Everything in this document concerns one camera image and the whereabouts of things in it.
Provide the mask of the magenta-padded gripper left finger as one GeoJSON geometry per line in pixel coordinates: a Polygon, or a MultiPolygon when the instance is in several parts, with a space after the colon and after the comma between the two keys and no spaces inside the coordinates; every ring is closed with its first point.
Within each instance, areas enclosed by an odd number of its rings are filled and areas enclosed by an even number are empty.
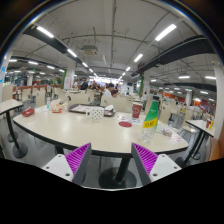
{"type": "Polygon", "coordinates": [[[91,153],[91,144],[87,143],[66,155],[57,154],[42,169],[77,185],[81,185],[91,153]]]}

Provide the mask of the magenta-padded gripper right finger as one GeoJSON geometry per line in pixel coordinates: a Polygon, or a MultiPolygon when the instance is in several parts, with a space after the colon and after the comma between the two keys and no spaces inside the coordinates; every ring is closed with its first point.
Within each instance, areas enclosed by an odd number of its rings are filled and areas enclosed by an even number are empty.
{"type": "Polygon", "coordinates": [[[181,170],[181,167],[166,154],[157,155],[136,143],[132,144],[131,153],[143,185],[147,185],[181,170]]]}

